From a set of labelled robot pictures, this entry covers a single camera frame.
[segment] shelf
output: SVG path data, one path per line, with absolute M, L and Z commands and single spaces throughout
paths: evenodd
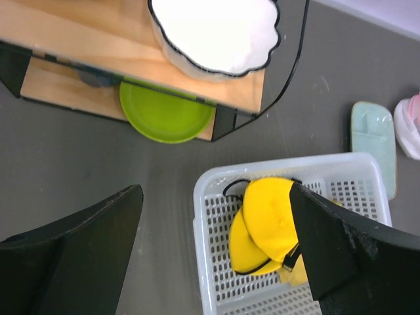
M 198 81 L 163 56 L 147 0 L 1 0 L 0 40 L 257 113 L 264 70 Z
M 119 87 L 95 88 L 69 67 L 31 58 L 20 90 L 23 97 L 126 121 L 119 104 Z M 198 138 L 211 140 L 214 119 Z

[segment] white plastic basket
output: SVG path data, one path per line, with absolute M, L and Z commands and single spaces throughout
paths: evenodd
M 194 189 L 194 237 L 205 315 L 321 314 L 307 283 L 291 287 L 281 284 L 276 272 L 236 276 L 231 269 L 228 235 L 240 202 L 223 197 L 222 191 L 234 180 L 263 177 L 299 179 L 347 209 L 391 225 L 381 172 L 370 154 L 300 157 L 212 169 Z M 238 184 L 231 189 L 230 194 L 243 194 L 245 187 Z

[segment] black bowl rim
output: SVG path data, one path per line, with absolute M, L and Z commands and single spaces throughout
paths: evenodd
M 172 43 L 172 41 L 169 40 L 168 36 L 165 33 L 165 30 L 163 29 L 163 26 L 161 25 L 158 17 L 156 16 L 154 9 L 153 9 L 153 0 L 148 0 L 147 4 L 149 7 L 149 12 L 152 15 L 153 20 L 155 21 L 156 25 L 158 26 L 163 39 L 168 43 L 168 45 L 178 54 L 180 54 L 181 56 L 183 56 L 185 59 L 187 59 L 187 61 L 189 61 L 189 63 L 191 63 L 191 65 L 193 65 L 194 67 L 196 67 L 197 69 L 203 71 L 203 72 L 207 72 L 210 74 L 221 74 L 224 75 L 226 77 L 244 77 L 245 75 L 247 75 L 249 72 L 254 72 L 254 71 L 258 71 L 258 70 L 262 70 L 267 68 L 267 66 L 271 63 L 271 54 L 272 52 L 277 49 L 280 46 L 280 43 L 282 42 L 281 39 L 281 35 L 280 32 L 277 29 L 278 23 L 280 21 L 280 9 L 277 6 L 277 0 L 269 0 L 271 2 L 273 2 L 276 11 L 277 11 L 277 19 L 274 23 L 274 29 L 276 30 L 277 33 L 277 42 L 276 44 L 268 51 L 268 56 L 267 56 L 267 61 L 259 67 L 256 68 L 249 68 L 246 69 L 246 71 L 242 72 L 242 73 L 229 73 L 229 72 L 224 72 L 224 71 L 219 71 L 219 70 L 212 70 L 203 66 L 200 66 L 198 63 L 196 63 L 195 61 L 193 61 L 187 54 L 185 54 L 182 50 L 180 50 L 174 43 Z

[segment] tabletop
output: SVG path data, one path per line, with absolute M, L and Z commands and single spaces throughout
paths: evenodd
M 279 1 L 282 46 L 266 71 L 263 104 L 283 86 L 304 1 Z M 393 110 L 418 92 L 420 42 L 311 2 L 303 54 L 273 109 L 225 138 L 152 142 L 128 124 L 15 99 L 0 86 L 0 240 L 141 184 L 144 208 L 117 315 L 201 314 L 192 192 L 221 165 L 346 152 L 352 105 Z M 420 235 L 419 162 L 397 147 L 395 228 Z

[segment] lime green dish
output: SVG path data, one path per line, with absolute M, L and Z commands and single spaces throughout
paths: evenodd
M 126 82 L 119 88 L 119 100 L 129 123 L 142 135 L 162 143 L 195 138 L 215 112 L 212 106 Z

